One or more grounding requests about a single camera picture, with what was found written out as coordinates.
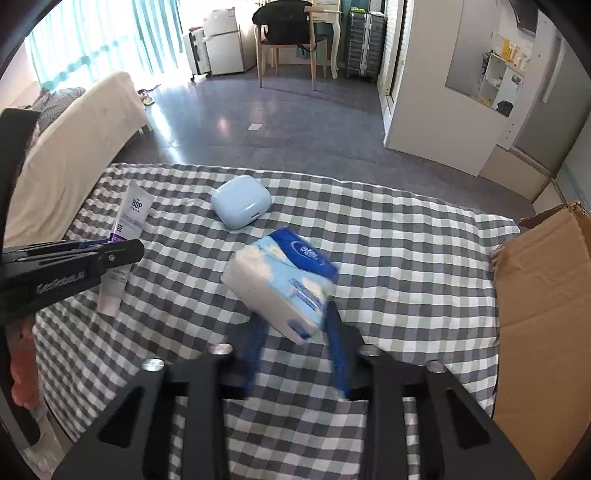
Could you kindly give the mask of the white cream tube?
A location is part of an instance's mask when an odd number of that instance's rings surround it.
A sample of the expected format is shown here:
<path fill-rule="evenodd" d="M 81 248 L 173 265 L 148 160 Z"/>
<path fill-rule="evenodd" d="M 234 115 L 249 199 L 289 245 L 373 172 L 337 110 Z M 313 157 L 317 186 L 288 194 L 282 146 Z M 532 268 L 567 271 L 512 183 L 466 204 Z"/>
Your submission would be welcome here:
<path fill-rule="evenodd" d="M 125 294 L 131 265 L 142 259 L 139 241 L 154 196 L 130 182 L 123 196 L 108 239 L 107 267 L 102 275 L 97 311 L 116 316 Z"/>

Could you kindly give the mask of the grey suitcase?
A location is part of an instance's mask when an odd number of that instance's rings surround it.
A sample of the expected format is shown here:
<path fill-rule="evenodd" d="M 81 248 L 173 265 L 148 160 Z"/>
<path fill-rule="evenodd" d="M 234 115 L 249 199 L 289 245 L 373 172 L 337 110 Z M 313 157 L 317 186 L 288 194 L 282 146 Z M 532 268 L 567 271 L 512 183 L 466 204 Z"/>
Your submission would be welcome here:
<path fill-rule="evenodd" d="M 385 14 L 375 11 L 349 11 L 346 78 L 358 77 L 377 82 L 383 60 L 386 30 Z"/>

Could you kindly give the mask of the white mini fridge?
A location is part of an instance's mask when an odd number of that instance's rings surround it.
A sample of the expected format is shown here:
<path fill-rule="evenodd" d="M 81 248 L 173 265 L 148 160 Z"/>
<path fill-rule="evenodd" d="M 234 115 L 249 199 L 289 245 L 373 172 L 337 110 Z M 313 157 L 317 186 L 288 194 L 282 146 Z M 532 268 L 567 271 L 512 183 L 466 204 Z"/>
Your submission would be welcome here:
<path fill-rule="evenodd" d="M 235 8 L 215 10 L 204 22 L 204 42 L 213 76 L 242 73 L 242 36 Z"/>

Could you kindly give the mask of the checkered tablecloth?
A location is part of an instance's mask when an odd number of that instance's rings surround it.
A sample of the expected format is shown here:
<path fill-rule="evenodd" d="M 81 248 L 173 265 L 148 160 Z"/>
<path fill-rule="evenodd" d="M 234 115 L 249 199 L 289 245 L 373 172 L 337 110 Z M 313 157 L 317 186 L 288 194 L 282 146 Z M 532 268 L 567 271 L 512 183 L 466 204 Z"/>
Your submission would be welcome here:
<path fill-rule="evenodd" d="M 442 361 L 491 411 L 498 314 L 490 255 L 512 219 L 359 182 L 273 171 L 252 177 L 270 208 L 231 230 L 211 204 L 238 169 L 108 167 L 69 240 L 105 238 L 130 185 L 149 196 L 145 253 L 115 299 L 89 290 L 42 310 L 34 327 L 44 398 L 78 439 L 149 357 L 176 363 L 221 342 L 257 305 L 270 329 L 249 398 L 224 407 L 235 479 L 354 479 L 366 406 L 332 383 L 322 315 L 397 359 Z"/>

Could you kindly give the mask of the blue tissue pack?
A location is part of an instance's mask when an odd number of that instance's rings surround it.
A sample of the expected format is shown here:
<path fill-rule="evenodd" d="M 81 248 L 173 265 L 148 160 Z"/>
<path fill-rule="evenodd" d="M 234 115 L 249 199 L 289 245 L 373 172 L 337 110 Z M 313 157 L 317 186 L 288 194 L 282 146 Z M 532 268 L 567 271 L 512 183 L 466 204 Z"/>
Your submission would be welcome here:
<path fill-rule="evenodd" d="M 322 328 L 338 278 L 338 267 L 287 227 L 233 253 L 221 274 L 250 311 L 295 344 Z"/>

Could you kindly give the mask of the light blue earbuds case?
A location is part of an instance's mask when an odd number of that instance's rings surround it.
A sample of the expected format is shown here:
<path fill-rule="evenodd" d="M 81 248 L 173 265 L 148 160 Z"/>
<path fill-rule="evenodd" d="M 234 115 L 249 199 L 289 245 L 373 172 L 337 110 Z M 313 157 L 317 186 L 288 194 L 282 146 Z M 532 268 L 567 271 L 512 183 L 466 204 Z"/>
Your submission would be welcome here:
<path fill-rule="evenodd" d="M 270 209 L 270 191 L 249 175 L 223 183 L 211 194 L 211 207 L 230 230 L 249 225 Z"/>

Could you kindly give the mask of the brown cardboard box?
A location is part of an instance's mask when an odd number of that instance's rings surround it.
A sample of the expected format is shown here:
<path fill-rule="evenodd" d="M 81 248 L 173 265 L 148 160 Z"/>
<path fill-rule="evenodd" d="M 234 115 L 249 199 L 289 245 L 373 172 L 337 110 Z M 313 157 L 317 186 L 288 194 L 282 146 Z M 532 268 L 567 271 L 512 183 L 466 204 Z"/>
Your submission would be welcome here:
<path fill-rule="evenodd" d="M 590 215 L 570 202 L 520 224 L 492 254 L 494 420 L 534 476 L 552 479 L 590 426 Z"/>

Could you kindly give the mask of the black backpack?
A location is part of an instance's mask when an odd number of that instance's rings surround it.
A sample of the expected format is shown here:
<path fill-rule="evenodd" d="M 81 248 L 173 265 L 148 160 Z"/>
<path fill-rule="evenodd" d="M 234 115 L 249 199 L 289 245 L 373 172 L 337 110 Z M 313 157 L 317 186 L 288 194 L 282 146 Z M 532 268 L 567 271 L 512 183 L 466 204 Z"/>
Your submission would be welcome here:
<path fill-rule="evenodd" d="M 252 15 L 252 23 L 266 27 L 270 45 L 304 45 L 310 42 L 310 19 L 305 11 L 308 1 L 284 0 L 263 5 Z"/>

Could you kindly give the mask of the white partition cabinet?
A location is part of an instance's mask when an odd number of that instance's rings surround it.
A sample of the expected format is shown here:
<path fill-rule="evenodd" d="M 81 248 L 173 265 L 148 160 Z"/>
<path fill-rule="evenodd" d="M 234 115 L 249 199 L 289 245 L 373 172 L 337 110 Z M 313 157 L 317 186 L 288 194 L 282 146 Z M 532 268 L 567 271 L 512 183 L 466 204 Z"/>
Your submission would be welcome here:
<path fill-rule="evenodd" d="M 491 13 L 489 1 L 416 1 L 410 37 L 394 88 L 393 113 L 385 138 L 391 150 L 428 159 L 473 176 L 480 174 L 495 146 L 511 147 L 549 76 L 557 29 L 538 13 L 533 57 L 517 103 L 505 117 L 465 93 L 447 86 L 468 71 L 460 58 L 484 51 L 468 44 L 474 32 L 463 34 L 470 20 L 478 25 Z"/>

